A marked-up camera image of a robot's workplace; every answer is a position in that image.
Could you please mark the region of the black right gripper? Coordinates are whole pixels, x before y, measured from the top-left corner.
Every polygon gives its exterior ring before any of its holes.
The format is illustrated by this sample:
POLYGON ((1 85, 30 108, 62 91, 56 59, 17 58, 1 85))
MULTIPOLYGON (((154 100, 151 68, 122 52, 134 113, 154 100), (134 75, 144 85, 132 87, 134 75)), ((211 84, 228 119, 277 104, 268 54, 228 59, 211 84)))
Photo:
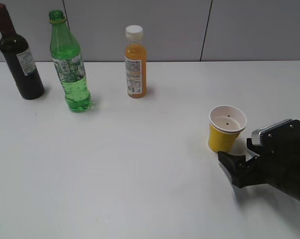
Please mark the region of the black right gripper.
POLYGON ((259 156, 246 161, 245 155, 219 151, 218 160, 234 186, 268 184, 300 201, 300 120, 293 119, 270 133, 262 146, 247 139, 247 148, 259 156))

